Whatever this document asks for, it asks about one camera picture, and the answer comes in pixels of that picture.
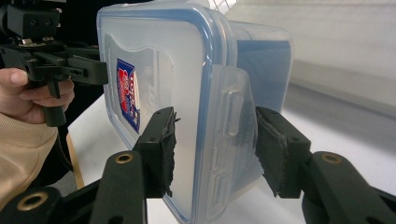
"sweater cuff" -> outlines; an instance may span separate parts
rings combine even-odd
[[[0,142],[15,147],[34,148],[42,146],[53,135],[58,133],[55,127],[47,124],[31,124],[0,114]]]

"plastic container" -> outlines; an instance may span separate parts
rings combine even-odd
[[[213,222],[236,192],[261,176],[254,107],[283,104],[287,33],[229,22],[215,10],[178,1],[105,7],[97,26],[111,122],[132,149],[151,115],[173,106],[180,118],[173,197],[164,200],[180,223]],[[282,69],[268,74],[266,64]],[[254,96],[249,76],[260,82]]]

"red and blue label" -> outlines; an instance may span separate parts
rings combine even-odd
[[[117,87],[122,115],[139,133],[140,127],[140,105],[137,77],[134,66],[117,59]]]

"blue label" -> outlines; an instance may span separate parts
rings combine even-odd
[[[139,133],[139,89],[134,66],[117,59],[117,74],[117,87],[122,115],[128,120],[134,130]]]

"finger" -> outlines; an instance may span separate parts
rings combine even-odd
[[[59,92],[61,95],[67,94],[74,89],[74,83],[70,79],[65,79],[59,83]],[[50,90],[48,86],[25,90],[21,92],[20,97],[23,100],[42,100],[51,98]]]
[[[27,73],[18,68],[0,69],[0,88],[3,94],[14,94],[28,82]]]
[[[70,91],[66,94],[61,95],[61,99],[49,97],[45,99],[33,100],[33,102],[37,105],[43,105],[46,107],[69,105],[73,101],[74,97],[75,97],[74,92]]]

